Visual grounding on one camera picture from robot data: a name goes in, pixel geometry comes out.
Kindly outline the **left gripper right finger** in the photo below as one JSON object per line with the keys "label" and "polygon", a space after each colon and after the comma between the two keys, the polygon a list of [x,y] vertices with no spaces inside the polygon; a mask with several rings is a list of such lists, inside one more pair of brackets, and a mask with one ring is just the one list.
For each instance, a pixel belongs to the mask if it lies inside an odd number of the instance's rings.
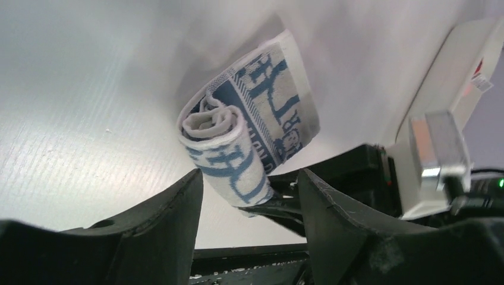
{"label": "left gripper right finger", "polygon": [[299,172],[298,190],[316,284],[344,281],[363,252],[382,240],[430,231],[343,194],[308,169]]}

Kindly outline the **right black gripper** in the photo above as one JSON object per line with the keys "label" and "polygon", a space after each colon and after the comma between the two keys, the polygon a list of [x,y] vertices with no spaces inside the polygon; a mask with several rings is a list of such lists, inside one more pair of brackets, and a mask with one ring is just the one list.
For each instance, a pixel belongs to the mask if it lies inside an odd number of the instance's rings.
{"label": "right black gripper", "polygon": [[[308,166],[331,187],[392,217],[402,214],[395,162],[380,145],[362,144],[338,156]],[[298,170],[269,176],[273,198],[243,207],[247,214],[266,217],[305,236],[298,191]]]}

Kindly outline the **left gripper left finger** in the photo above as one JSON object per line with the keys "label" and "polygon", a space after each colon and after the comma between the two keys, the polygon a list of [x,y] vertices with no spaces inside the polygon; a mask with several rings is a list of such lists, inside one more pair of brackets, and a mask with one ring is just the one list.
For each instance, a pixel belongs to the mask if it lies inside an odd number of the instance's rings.
{"label": "left gripper left finger", "polygon": [[101,284],[188,284],[203,199],[193,169],[164,191],[72,236],[108,247]]}

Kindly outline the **white blue patterned towel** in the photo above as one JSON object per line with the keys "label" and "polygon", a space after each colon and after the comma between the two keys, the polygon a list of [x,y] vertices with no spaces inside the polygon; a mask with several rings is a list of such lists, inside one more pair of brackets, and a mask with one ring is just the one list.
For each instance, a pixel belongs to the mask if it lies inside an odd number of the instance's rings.
{"label": "white blue patterned towel", "polygon": [[177,130],[193,163],[231,206],[272,199],[268,174],[320,131],[292,33],[262,43],[207,83],[182,109]]}

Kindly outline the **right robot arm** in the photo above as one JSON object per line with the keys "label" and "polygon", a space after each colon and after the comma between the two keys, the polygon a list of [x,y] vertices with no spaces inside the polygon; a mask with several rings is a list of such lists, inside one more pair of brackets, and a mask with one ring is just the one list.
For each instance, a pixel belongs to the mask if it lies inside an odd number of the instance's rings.
{"label": "right robot arm", "polygon": [[[403,213],[394,159],[379,145],[362,144],[338,156],[308,166],[318,177],[343,194],[394,218],[422,226],[442,227],[472,217],[503,216],[503,170],[475,169],[468,192],[444,187],[450,209],[408,218]],[[273,198],[264,204],[243,207],[251,215],[264,216],[301,237],[305,236],[298,170],[269,176]]]}

